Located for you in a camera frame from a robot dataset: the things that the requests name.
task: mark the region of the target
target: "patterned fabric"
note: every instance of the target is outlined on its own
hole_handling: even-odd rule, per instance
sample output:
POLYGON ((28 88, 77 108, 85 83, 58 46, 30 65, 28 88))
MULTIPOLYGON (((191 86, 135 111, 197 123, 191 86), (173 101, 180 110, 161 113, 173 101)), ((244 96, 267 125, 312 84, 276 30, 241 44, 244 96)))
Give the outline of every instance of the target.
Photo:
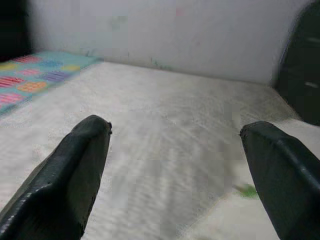
POLYGON ((0 64, 0 114, 97 61, 65 52, 41 52, 0 64))

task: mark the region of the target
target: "fabric surface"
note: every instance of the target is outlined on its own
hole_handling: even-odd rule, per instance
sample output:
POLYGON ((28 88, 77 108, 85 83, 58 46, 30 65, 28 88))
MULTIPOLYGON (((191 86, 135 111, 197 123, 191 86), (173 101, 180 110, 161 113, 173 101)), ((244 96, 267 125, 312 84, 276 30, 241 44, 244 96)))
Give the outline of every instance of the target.
POLYGON ((184 236, 233 185, 250 184, 239 126, 297 118, 268 86, 95 64, 1 117, 0 208, 91 114, 113 134, 84 240, 184 236))
POLYGON ((65 52, 40 52, 1 63, 0 114, 97 60, 65 52))

